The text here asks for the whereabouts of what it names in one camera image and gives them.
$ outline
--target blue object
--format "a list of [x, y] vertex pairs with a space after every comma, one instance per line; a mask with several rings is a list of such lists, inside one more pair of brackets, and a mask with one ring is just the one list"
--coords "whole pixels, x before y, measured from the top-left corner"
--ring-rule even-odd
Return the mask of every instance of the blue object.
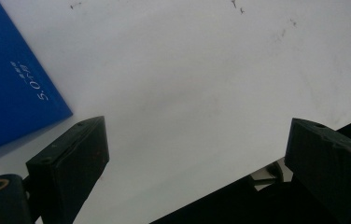
[[71, 115], [0, 5], [0, 146]]

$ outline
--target white surface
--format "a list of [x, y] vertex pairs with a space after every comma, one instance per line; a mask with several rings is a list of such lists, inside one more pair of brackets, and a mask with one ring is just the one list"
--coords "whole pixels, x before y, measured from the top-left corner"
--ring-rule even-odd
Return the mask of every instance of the white surface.
[[149, 223], [283, 157], [291, 118], [351, 122], [351, 1], [1, 2], [75, 115], [2, 147], [0, 174], [105, 116], [75, 223]]

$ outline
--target blue book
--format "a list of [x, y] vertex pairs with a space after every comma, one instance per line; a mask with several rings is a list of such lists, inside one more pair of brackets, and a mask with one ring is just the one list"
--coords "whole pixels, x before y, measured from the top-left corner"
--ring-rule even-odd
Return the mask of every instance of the blue book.
[[0, 5], [0, 146], [71, 115]]

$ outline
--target number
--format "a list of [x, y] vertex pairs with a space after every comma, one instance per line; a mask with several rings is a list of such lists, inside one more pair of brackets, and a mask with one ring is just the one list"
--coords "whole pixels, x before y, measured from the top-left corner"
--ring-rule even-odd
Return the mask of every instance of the number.
[[40, 99], [40, 100], [49, 100], [49, 98], [48, 98], [48, 96], [47, 95], [45, 95], [44, 93], [40, 93], [40, 94], [37, 94], [37, 96], [38, 96], [38, 98]]
[[33, 87], [36, 90], [39, 90], [41, 88], [41, 86], [39, 86], [39, 84], [34, 82], [34, 81], [30, 82], [30, 86]]

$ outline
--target white table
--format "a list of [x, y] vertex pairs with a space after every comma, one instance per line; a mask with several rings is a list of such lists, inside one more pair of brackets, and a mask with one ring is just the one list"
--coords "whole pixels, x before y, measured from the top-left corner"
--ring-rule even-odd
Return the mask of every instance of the white table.
[[1, 2], [75, 115], [1, 147], [0, 175], [105, 116], [75, 223], [149, 223], [283, 157], [291, 118], [351, 122], [351, 1]]

